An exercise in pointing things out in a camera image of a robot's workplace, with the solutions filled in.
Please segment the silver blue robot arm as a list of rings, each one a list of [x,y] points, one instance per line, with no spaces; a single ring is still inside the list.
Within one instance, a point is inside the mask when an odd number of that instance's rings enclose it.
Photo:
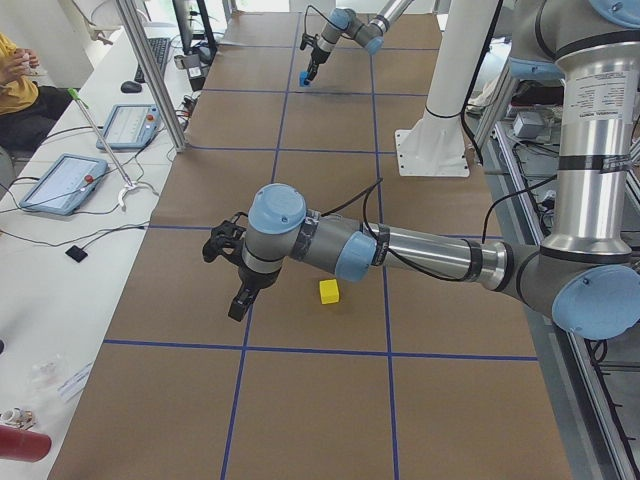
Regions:
[[[231,301],[244,319],[260,292],[274,288],[265,312],[318,297],[317,281],[342,284],[374,268],[394,279],[423,274],[423,286],[398,289],[426,304],[446,286],[477,283],[509,296],[563,330],[590,340],[616,337],[639,320],[639,276],[622,240],[622,216],[639,86],[639,5],[635,1],[514,1],[513,78],[552,76],[564,86],[551,232],[538,246],[501,237],[485,219],[491,201],[481,165],[465,149],[461,107],[496,33],[499,1],[455,1],[425,103],[405,136],[389,123],[382,47],[369,73],[375,155],[382,182],[339,204],[355,185],[357,155],[281,156],[276,181],[247,212],[231,218],[229,237],[213,243],[239,272]]]
[[[315,6],[308,5],[305,14],[313,9],[324,20],[325,24],[319,34],[307,32],[307,16],[304,16],[304,31],[301,36],[300,50],[311,48],[311,56],[307,68],[299,75],[299,85],[306,87],[315,79],[318,69],[325,64],[341,38],[354,41],[364,48],[370,56],[375,55],[384,44],[384,36],[391,25],[405,12],[411,0],[388,1],[383,8],[368,22],[358,18],[350,8],[334,8],[328,16],[322,14]]]

